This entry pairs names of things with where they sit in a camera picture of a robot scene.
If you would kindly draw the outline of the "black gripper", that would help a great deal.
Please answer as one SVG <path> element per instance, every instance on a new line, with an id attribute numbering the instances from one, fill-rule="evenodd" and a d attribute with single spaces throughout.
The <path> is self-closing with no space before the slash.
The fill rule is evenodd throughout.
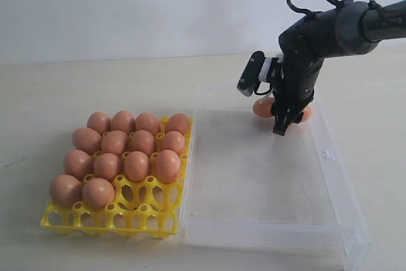
<path id="1" fill-rule="evenodd" d="M 283 55 L 272 106 L 273 133 L 280 136 L 285 135 L 291 124 L 304 121 L 304 108 L 313 101 L 315 83 L 324 63 L 323 58 L 301 57 L 296 53 Z"/>

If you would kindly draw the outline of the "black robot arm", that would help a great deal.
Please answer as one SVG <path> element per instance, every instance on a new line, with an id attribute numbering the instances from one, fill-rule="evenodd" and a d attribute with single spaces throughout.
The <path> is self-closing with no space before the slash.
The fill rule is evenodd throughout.
<path id="1" fill-rule="evenodd" d="M 346 0 L 333 10 L 301 18 L 278 38 L 283 59 L 274 84 L 273 132 L 285 135 L 304 116 L 325 59 L 365 55 L 382 40 L 404 37 L 405 1 L 381 6 Z"/>

